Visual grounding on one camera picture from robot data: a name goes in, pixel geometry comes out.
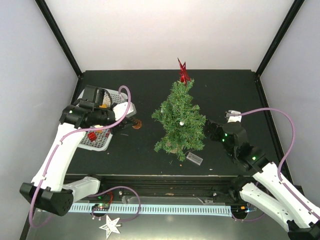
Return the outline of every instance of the gray wall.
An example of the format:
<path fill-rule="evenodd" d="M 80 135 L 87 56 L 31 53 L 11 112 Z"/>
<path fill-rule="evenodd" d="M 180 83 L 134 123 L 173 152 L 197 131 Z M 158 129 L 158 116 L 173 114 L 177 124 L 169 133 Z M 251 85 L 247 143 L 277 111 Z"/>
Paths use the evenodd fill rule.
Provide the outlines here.
<path fill-rule="evenodd" d="M 34 0 L 0 7 L 0 239 L 19 239 L 29 204 L 19 194 L 44 161 L 77 77 Z"/>
<path fill-rule="evenodd" d="M 305 1 L 261 79 L 271 107 L 292 116 L 297 132 L 288 157 L 294 183 L 320 206 L 320 1 Z M 283 149 L 288 149 L 291 128 L 274 113 Z"/>

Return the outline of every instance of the white wall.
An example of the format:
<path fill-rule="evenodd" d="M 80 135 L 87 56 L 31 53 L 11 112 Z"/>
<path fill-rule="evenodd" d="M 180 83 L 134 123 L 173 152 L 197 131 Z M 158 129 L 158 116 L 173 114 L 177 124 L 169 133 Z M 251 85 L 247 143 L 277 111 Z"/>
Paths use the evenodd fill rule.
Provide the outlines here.
<path fill-rule="evenodd" d="M 320 206 L 320 1 L 302 5 L 261 79 L 271 107 L 294 120 L 297 138 L 288 166 L 296 184 Z M 275 113 L 283 149 L 288 149 L 291 129 Z"/>
<path fill-rule="evenodd" d="M 46 2 L 83 71 L 256 71 L 293 0 Z"/>
<path fill-rule="evenodd" d="M 34 0 L 2 0 L 0 33 L 0 239 L 17 240 L 30 206 L 19 188 L 44 161 L 77 77 Z"/>

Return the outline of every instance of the white backdrop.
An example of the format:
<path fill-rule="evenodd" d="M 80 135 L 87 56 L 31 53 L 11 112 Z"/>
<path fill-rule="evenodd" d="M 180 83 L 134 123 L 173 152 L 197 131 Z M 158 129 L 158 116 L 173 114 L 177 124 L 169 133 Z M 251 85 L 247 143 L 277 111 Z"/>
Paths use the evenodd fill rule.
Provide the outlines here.
<path fill-rule="evenodd" d="M 82 71 L 256 71 L 293 0 L 47 0 Z"/>

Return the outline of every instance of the gray floor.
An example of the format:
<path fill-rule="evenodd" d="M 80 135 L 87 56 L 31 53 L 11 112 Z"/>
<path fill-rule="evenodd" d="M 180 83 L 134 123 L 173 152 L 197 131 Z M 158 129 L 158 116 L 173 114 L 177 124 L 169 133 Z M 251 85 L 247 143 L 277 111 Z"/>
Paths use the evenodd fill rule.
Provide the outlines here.
<path fill-rule="evenodd" d="M 261 212 L 251 213 L 252 217 Z M 36 213 L 43 222 L 48 213 Z M 111 218 L 128 216 L 121 214 Z M 44 227 L 30 229 L 27 240 L 103 240 L 106 231 L 99 229 L 104 220 L 92 220 L 87 213 L 54 216 Z M 222 216 L 140 215 L 119 227 L 109 240 L 288 240 L 287 233 L 268 216 L 256 222 L 235 222 Z"/>

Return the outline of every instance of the robotic arm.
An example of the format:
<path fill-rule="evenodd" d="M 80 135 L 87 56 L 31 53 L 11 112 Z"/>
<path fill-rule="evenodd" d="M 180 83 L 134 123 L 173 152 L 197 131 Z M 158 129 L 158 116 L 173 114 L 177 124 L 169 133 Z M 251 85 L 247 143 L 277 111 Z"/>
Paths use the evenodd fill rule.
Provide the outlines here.
<path fill-rule="evenodd" d="M 265 186 L 274 197 L 261 191 L 243 176 L 232 181 L 228 190 L 230 197 L 234 201 L 242 199 L 261 209 L 278 222 L 292 240 L 320 239 L 320 220 L 315 216 L 320 216 L 320 208 L 306 199 L 283 175 L 282 181 L 279 179 L 277 165 L 269 161 L 260 148 L 250 145 L 246 130 L 240 123 L 241 116 L 234 114 L 240 112 L 229 111 L 226 114 L 228 122 L 225 124 L 207 120 L 205 133 L 211 140 L 221 142 L 231 160 Z M 312 209 L 312 212 L 308 211 L 284 184 Z"/>
<path fill-rule="evenodd" d="M 98 177 L 86 176 L 82 180 L 65 185 L 63 182 L 70 161 L 86 134 L 85 131 L 70 133 L 77 129 L 89 128 L 95 125 L 106 126 L 113 124 L 127 110 L 128 102 L 109 107 L 103 106 L 105 94 L 105 89 L 87 85 L 82 98 L 63 110 L 55 140 L 42 167 L 31 183 L 24 182 L 20 187 L 20 193 L 31 203 L 36 188 L 40 185 L 34 204 L 36 208 L 64 216 L 71 208 L 72 203 L 98 192 L 100 187 Z M 120 123 L 121 129 L 136 124 L 133 119 L 128 117 L 133 114 L 135 114 L 135 107 L 131 103 L 126 114 L 127 117 Z M 61 143 L 61 139 L 68 134 L 70 135 Z"/>

